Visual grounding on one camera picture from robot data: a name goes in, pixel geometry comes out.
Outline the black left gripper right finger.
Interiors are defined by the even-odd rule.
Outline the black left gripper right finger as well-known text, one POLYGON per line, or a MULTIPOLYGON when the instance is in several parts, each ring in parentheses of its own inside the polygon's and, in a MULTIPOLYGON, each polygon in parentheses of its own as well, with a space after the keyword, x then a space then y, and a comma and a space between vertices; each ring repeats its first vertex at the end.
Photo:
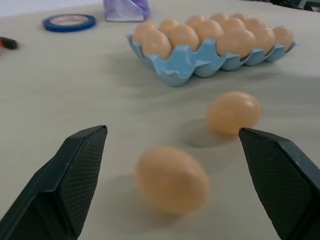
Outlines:
POLYGON ((291 140, 252 128, 238 132, 249 173, 282 240, 320 238, 320 169, 291 140))

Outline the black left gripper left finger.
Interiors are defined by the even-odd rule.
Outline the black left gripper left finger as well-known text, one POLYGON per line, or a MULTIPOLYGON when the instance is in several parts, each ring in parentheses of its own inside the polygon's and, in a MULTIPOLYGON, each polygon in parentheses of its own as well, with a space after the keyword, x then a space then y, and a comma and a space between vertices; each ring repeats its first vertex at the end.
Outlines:
POLYGON ((97 187, 108 128, 98 125, 64 140, 0 221, 2 240, 76 240, 97 187))

